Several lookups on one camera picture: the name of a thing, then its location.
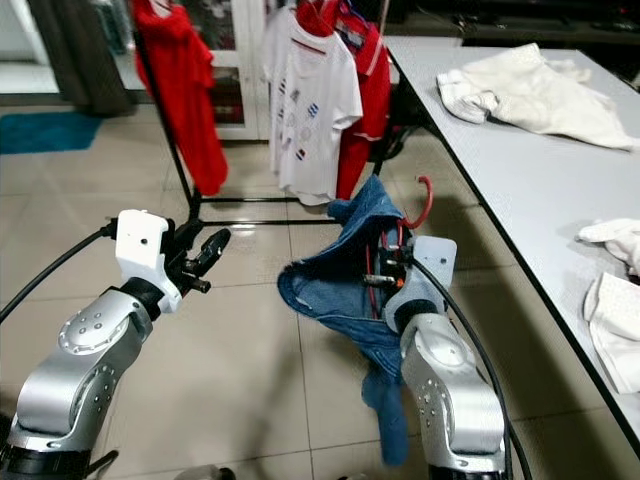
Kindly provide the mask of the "dark grey curtain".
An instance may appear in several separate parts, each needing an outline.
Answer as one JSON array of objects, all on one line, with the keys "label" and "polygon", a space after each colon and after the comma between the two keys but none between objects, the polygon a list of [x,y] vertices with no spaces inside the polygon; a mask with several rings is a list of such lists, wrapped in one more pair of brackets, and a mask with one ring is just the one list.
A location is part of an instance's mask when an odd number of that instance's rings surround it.
[{"label": "dark grey curtain", "polygon": [[136,104],[90,0],[27,0],[61,96],[91,116],[128,116]]}]

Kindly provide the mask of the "black desk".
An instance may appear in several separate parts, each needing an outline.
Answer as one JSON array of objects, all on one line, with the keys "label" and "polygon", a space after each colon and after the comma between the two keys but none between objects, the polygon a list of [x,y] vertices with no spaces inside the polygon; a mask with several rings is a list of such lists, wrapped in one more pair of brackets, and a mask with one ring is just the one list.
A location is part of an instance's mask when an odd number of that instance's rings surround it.
[{"label": "black desk", "polygon": [[393,0],[393,36],[640,45],[640,0]]}]

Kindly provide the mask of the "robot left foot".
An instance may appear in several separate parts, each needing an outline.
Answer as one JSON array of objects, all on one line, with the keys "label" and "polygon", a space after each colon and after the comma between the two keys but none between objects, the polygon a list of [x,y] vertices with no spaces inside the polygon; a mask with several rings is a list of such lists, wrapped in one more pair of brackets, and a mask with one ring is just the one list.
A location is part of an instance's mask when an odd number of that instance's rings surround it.
[{"label": "robot left foot", "polygon": [[237,480],[237,475],[228,466],[206,463],[179,471],[172,480]]}]

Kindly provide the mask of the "blue clothes hanger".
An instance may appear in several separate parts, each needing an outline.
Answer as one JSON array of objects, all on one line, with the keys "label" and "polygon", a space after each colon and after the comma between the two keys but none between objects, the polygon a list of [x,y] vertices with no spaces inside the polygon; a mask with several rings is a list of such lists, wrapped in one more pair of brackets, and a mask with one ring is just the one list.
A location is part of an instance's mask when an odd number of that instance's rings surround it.
[{"label": "blue clothes hanger", "polygon": [[380,0],[340,0],[340,12],[346,17],[364,20],[378,26]]}]

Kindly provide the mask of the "large white garment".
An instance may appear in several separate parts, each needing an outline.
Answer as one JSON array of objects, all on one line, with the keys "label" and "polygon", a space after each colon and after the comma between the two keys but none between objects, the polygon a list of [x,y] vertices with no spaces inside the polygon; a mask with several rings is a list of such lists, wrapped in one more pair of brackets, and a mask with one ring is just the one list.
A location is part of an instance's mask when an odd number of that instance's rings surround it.
[{"label": "large white garment", "polygon": [[577,241],[603,244],[605,250],[625,262],[628,275],[640,278],[640,220],[599,221],[579,230]]}]

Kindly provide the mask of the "plain red shirt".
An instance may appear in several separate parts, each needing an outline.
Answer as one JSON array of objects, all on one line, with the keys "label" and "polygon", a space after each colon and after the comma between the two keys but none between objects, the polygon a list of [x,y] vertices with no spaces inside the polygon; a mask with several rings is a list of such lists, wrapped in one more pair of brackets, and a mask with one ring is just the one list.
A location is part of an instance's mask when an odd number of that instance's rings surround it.
[{"label": "plain red shirt", "polygon": [[164,15],[151,0],[131,0],[131,9],[180,154],[197,191],[214,196],[229,168],[212,110],[210,90],[215,82],[209,47],[182,5],[170,4]]}]

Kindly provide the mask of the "red clothes hanger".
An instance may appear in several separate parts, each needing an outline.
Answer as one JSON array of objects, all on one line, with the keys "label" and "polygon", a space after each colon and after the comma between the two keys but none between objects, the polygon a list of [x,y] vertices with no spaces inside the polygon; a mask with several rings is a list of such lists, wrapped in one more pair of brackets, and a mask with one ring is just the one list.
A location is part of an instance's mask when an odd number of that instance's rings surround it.
[{"label": "red clothes hanger", "polygon": [[[408,239],[411,239],[415,230],[421,227],[422,224],[425,223],[425,220],[428,219],[430,215],[431,209],[433,209],[434,204],[434,186],[433,180],[430,179],[429,175],[419,175],[417,177],[417,182],[424,184],[425,186],[425,201],[424,206],[422,206],[422,210],[419,215],[416,216],[413,220],[404,220],[399,219],[396,224],[396,229],[394,229],[394,234],[392,237],[392,241],[399,241],[408,243]],[[387,239],[387,236],[379,236],[372,238],[374,239]],[[412,262],[416,266],[419,266],[419,260],[412,260],[410,255],[407,255],[408,261]],[[375,314],[380,317],[381,320],[384,320],[385,323],[388,324],[389,328],[393,330],[393,332],[401,333],[404,330],[404,326],[410,323],[410,319],[404,320],[403,317],[399,317],[397,323],[389,324],[387,320],[384,319],[384,307],[385,303],[389,300],[390,297],[393,296],[396,292],[383,292],[379,291],[379,289],[367,288],[367,296],[369,296],[370,305],[374,307]]]}]

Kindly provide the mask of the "red shirt with white stripes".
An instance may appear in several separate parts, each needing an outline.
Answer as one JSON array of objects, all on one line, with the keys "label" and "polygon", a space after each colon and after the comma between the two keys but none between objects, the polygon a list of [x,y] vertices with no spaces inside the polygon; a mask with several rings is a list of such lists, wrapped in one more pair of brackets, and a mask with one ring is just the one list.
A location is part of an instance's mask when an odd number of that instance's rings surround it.
[{"label": "red shirt with white stripes", "polygon": [[351,198],[370,159],[371,148],[381,140],[390,110],[390,58],[378,26],[340,12],[340,0],[307,0],[300,23],[311,33],[337,33],[355,59],[358,92],[364,115],[340,137],[335,195]]}]

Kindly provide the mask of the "long white table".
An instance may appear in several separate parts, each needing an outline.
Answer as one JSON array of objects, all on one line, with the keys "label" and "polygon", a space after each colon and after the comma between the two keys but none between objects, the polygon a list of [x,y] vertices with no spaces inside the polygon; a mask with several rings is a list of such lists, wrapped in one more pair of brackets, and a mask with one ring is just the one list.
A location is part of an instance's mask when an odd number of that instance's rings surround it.
[{"label": "long white table", "polygon": [[449,114],[436,76],[489,58],[497,54],[494,47],[454,46],[443,38],[417,36],[390,36],[387,46],[454,164],[640,458],[640,394],[614,390],[582,316],[591,280],[603,273],[625,274],[626,268],[603,248],[576,238],[594,221],[640,220],[640,155]]}]

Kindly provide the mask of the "white printed T-shirt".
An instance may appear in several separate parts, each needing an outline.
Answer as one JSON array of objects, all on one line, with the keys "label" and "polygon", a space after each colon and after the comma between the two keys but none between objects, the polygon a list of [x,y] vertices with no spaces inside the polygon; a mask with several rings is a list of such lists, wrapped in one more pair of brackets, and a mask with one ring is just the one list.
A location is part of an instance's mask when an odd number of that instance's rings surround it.
[{"label": "white printed T-shirt", "polygon": [[268,82],[269,163],[278,186],[303,205],[337,198],[340,137],[364,115],[355,58],[337,33],[311,35],[283,6],[262,41]]}]

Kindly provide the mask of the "blue floor mat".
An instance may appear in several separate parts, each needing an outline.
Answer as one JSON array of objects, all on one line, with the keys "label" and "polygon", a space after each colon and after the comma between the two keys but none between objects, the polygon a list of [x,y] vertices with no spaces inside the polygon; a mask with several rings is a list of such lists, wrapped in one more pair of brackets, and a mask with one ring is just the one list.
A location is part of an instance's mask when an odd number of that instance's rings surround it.
[{"label": "blue floor mat", "polygon": [[87,150],[102,118],[76,111],[1,115],[1,155]]}]

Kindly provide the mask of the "cream white trousers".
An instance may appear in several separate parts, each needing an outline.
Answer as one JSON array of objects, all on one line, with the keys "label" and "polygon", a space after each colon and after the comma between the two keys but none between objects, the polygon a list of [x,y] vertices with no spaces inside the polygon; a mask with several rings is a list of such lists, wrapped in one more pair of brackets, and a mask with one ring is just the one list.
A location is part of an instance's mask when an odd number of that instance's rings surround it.
[{"label": "cream white trousers", "polygon": [[588,86],[591,72],[572,60],[549,60],[539,46],[498,52],[435,77],[448,113],[475,124],[488,120],[535,134],[570,137],[589,145],[640,151],[611,97]]}]

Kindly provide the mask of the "white glass door cabinet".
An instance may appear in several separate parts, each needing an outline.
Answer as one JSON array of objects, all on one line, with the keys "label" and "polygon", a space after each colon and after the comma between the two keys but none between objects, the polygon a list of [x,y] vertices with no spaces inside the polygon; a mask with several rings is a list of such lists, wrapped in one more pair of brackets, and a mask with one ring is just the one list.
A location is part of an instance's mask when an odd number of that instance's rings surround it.
[{"label": "white glass door cabinet", "polygon": [[268,93],[261,73],[262,37],[276,10],[298,0],[140,0],[160,17],[174,5],[212,54],[211,90],[215,123],[223,140],[268,138]]}]

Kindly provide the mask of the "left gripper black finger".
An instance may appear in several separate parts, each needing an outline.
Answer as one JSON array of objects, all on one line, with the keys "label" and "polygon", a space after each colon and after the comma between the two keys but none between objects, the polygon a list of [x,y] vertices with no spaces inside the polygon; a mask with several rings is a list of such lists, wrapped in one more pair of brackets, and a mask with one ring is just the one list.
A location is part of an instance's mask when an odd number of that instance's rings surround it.
[{"label": "left gripper black finger", "polygon": [[174,229],[172,236],[172,262],[177,261],[179,257],[184,257],[191,250],[195,238],[198,233],[204,229],[204,221],[198,218],[192,218],[179,225]]},{"label": "left gripper black finger", "polygon": [[225,247],[232,238],[229,228],[223,228],[212,233],[200,247],[200,251],[189,260],[189,273],[197,278],[202,278],[211,270],[224,255]]}]

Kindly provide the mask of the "blue denim jeans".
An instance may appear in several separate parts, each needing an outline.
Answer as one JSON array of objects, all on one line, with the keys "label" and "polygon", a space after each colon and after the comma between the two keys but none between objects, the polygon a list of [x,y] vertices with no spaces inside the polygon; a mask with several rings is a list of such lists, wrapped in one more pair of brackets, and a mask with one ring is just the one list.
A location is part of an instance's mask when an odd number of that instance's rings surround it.
[{"label": "blue denim jeans", "polygon": [[285,266],[276,287],[294,311],[351,339],[367,358],[362,401],[378,416],[383,462],[401,466],[410,456],[410,429],[401,399],[399,337],[376,314],[364,275],[376,248],[402,246],[410,233],[379,175],[367,178],[351,200],[329,204],[326,214],[342,225],[337,241]]}]

